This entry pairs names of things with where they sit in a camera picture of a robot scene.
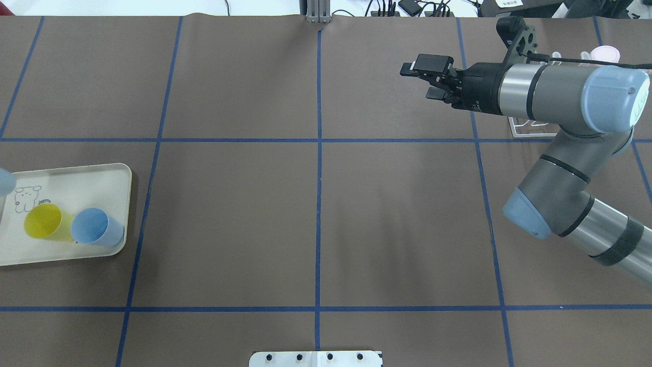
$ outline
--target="black band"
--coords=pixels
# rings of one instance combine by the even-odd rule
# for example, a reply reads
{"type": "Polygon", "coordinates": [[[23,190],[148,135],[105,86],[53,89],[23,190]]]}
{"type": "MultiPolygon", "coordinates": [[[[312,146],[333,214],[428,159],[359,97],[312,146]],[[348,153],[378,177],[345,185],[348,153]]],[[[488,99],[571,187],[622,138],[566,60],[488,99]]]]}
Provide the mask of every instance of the black band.
{"type": "Polygon", "coordinates": [[[604,266],[616,265],[636,249],[636,245],[643,237],[644,229],[645,227],[639,221],[627,217],[627,226],[625,226],[623,234],[620,235],[615,244],[600,255],[589,257],[604,266]]]}
{"type": "Polygon", "coordinates": [[[560,161],[559,159],[557,159],[555,157],[550,157],[547,154],[542,154],[539,157],[539,159],[543,159],[544,161],[548,161],[548,162],[552,163],[553,165],[564,168],[565,170],[569,171],[570,173],[574,174],[575,176],[581,178],[587,184],[589,182],[591,182],[591,178],[589,176],[585,175],[584,173],[582,173],[582,171],[578,170],[577,168],[571,166],[570,164],[568,164],[566,162],[560,161]]]}
{"type": "Polygon", "coordinates": [[[541,73],[547,67],[548,67],[547,65],[543,65],[537,70],[537,72],[534,74],[534,77],[532,78],[532,82],[530,82],[530,88],[527,90],[526,109],[527,109],[527,116],[531,120],[536,120],[534,118],[534,115],[532,114],[532,98],[534,97],[534,89],[537,87],[537,82],[539,81],[539,77],[541,76],[541,73]]]}
{"type": "Polygon", "coordinates": [[[575,222],[573,222],[573,224],[570,225],[570,227],[567,230],[563,231],[559,235],[559,237],[566,237],[572,231],[575,231],[575,228],[577,228],[577,226],[580,225],[580,223],[584,220],[584,218],[586,218],[586,216],[589,215],[589,212],[591,211],[591,208],[593,207],[594,202],[595,202],[595,197],[593,197],[593,195],[591,195],[591,197],[589,197],[589,202],[584,207],[584,211],[582,212],[582,214],[580,214],[580,216],[577,217],[577,219],[575,219],[575,222]]]}

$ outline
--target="white tray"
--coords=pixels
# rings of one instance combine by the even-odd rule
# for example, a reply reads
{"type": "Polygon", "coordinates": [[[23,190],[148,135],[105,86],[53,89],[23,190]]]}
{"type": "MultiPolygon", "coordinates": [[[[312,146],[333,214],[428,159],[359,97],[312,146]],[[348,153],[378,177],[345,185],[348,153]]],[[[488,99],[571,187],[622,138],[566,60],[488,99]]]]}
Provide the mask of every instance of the white tray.
{"type": "Polygon", "coordinates": [[[132,181],[127,165],[54,168],[16,172],[14,176],[16,189],[31,190],[34,198],[29,201],[21,198],[18,200],[22,200],[21,204],[16,205],[15,190],[6,198],[0,198],[0,266],[110,256],[125,246],[132,181]],[[122,242],[104,247],[29,237],[23,229],[25,216],[43,202],[52,202],[73,216],[86,208],[104,210],[125,226],[122,242]]]}

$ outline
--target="red object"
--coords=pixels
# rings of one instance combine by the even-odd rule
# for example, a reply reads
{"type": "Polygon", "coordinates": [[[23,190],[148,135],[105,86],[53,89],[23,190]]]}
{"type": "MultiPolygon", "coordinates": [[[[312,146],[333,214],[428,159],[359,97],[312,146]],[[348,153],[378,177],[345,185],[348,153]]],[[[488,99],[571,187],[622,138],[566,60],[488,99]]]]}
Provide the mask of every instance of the red object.
{"type": "Polygon", "coordinates": [[[5,6],[5,4],[2,4],[2,1],[0,1],[0,15],[15,15],[15,14],[12,13],[11,10],[9,10],[9,8],[5,6]]]}

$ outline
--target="yellow cup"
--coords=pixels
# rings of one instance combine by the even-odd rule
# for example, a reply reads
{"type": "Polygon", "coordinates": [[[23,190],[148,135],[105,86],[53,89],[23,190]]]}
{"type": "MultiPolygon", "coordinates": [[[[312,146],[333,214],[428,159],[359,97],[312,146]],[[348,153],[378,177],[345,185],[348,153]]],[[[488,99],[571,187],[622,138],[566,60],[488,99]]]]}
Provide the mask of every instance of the yellow cup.
{"type": "Polygon", "coordinates": [[[72,241],[72,215],[50,203],[37,205],[25,218],[25,233],[31,238],[49,241],[72,241]]]}

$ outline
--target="cartoon bear drawing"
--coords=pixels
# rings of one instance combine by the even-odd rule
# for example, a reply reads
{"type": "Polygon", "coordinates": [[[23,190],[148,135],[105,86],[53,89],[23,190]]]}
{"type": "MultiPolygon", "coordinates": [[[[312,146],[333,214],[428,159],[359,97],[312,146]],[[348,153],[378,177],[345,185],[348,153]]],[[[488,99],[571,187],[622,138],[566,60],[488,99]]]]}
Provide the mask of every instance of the cartoon bear drawing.
{"type": "Polygon", "coordinates": [[[27,213],[37,204],[38,192],[41,186],[27,186],[16,189],[16,213],[27,213]]]}

